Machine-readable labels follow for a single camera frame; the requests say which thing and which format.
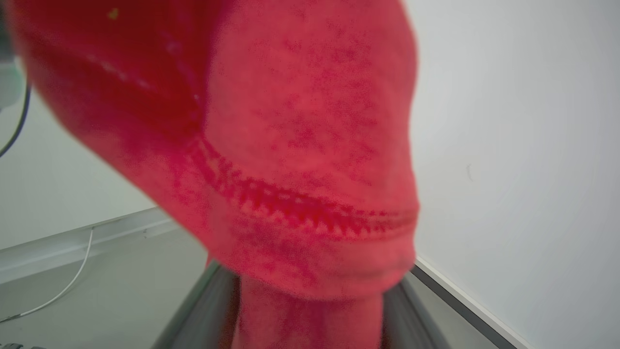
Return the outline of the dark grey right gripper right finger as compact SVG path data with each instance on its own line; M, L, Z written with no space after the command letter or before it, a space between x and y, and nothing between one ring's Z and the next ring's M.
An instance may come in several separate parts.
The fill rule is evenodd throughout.
M383 294L382 348L452 348L414 290L412 277Z

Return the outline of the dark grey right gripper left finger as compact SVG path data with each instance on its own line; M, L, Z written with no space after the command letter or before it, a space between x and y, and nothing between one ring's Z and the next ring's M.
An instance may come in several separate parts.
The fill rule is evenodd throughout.
M154 349L230 349L240 304L239 278L210 261L153 344Z

